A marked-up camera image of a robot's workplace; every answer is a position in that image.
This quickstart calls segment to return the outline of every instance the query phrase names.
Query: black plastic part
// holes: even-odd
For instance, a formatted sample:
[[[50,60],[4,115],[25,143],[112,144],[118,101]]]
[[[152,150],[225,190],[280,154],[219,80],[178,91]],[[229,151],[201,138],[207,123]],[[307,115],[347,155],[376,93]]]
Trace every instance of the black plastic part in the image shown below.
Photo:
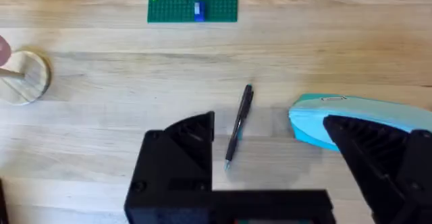
[[[129,223],[335,223],[325,190],[212,191],[213,122],[209,112],[145,134],[124,207]]]
[[[3,192],[3,184],[0,180],[0,224],[9,224],[9,217],[7,216],[5,194]]]
[[[324,126],[378,224],[432,223],[432,134],[341,116]]]

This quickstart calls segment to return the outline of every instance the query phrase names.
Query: pen tip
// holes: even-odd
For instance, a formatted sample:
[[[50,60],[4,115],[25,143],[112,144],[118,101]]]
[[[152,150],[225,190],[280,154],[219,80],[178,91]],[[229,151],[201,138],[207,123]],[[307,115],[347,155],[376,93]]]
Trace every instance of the pen tip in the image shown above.
[[[230,168],[230,161],[229,160],[225,160],[225,171],[227,171]]]

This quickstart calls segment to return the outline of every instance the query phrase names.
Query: wooden table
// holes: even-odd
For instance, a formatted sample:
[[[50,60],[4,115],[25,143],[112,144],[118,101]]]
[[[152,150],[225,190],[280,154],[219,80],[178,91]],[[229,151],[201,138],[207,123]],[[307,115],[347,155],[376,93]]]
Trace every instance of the wooden table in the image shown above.
[[[339,223],[371,223],[341,156],[293,140],[305,92],[432,105],[432,0],[240,0],[233,24],[147,24],[147,0],[0,0],[0,34],[46,51],[54,80],[0,106],[11,223],[126,223],[145,131],[216,112],[214,188],[327,188]],[[255,98],[222,170],[244,86]]]

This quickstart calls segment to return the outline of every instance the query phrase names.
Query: black pen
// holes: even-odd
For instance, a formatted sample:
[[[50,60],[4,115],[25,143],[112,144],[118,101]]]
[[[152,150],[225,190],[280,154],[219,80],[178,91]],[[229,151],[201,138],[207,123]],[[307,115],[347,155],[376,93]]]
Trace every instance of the black pen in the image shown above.
[[[254,96],[254,91],[252,89],[252,85],[248,84],[244,89],[242,102],[240,103],[240,108],[238,109],[236,123],[234,124],[234,130],[232,132],[231,138],[229,139],[228,150],[225,156],[225,170],[228,170],[230,168],[230,163],[236,151],[237,142],[242,137],[244,122],[248,117],[253,96]]]

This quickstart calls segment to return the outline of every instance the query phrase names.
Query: wooden spool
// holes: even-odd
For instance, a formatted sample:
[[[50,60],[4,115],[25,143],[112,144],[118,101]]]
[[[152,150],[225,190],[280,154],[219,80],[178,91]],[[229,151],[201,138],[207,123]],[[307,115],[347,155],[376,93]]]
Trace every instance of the wooden spool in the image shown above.
[[[0,99],[26,105],[39,99],[51,82],[49,62],[31,51],[11,54],[0,68]]]

